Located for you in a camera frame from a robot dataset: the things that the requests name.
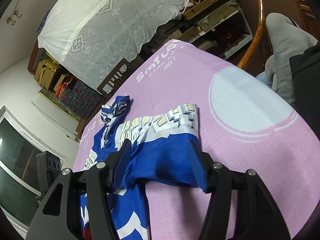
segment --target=gray pants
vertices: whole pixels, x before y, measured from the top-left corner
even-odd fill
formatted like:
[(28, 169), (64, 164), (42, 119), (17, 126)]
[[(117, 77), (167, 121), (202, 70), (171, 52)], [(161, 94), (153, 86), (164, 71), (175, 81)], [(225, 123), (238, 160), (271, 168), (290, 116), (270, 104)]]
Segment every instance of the gray pants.
[(266, 19), (274, 55), (266, 64), (265, 74), (273, 81), (276, 74), (275, 92), (294, 107), (294, 91), (289, 58), (316, 45), (318, 40), (311, 34), (294, 26), (293, 22), (279, 13), (270, 13)]

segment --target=silver bolt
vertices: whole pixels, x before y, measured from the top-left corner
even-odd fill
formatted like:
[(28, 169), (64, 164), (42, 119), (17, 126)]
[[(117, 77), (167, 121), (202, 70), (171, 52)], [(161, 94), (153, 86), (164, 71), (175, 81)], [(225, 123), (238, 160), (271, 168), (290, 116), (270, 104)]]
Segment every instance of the silver bolt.
[(221, 169), (222, 168), (222, 164), (221, 163), (214, 163), (212, 165), (215, 169)]
[(257, 174), (257, 172), (256, 172), (255, 170), (253, 170), (253, 169), (249, 169), (249, 170), (248, 170), (248, 174), (249, 174), (250, 176), (255, 176), (255, 175)]
[(62, 175), (68, 175), (69, 173), (70, 173), (70, 169), (64, 169), (63, 171), (62, 171)]
[(106, 166), (106, 164), (104, 163), (104, 162), (99, 162), (99, 163), (97, 163), (97, 168), (98, 169), (102, 169), (102, 168), (104, 168)]

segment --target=window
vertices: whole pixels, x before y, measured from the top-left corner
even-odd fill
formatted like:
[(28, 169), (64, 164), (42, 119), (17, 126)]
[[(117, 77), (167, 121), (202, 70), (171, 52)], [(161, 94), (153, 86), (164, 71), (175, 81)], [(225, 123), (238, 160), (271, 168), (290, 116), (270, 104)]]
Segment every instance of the window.
[(45, 150), (55, 154), (40, 144), (5, 107), (0, 109), (0, 206), (26, 230), (37, 210), (34, 199), (41, 195), (36, 155)]

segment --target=white curtain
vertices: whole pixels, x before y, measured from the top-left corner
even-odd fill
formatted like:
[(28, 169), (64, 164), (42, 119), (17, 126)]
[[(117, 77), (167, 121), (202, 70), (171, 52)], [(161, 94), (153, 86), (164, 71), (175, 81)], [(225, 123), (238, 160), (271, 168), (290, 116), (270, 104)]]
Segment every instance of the white curtain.
[(122, 58), (133, 60), (189, 0), (58, 0), (38, 37), (58, 62), (96, 89)]

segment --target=pink table cover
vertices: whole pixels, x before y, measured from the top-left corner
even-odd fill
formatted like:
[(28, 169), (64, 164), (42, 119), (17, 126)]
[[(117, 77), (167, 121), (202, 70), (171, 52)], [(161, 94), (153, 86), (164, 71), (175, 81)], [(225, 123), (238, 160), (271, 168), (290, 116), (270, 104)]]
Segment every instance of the pink table cover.
[[(126, 121), (197, 104), (202, 150), (230, 170), (255, 169), (278, 204), (291, 237), (315, 209), (320, 199), (320, 142), (282, 98), (245, 71), (172, 40), (116, 95), (130, 95), (133, 100)], [(98, 113), (84, 130), (74, 171), (84, 167), (93, 136), (101, 127)], [(146, 194), (152, 239), (198, 238), (210, 195), (199, 188), (157, 182), (146, 184)], [(235, 199), (227, 238), (233, 236)]]

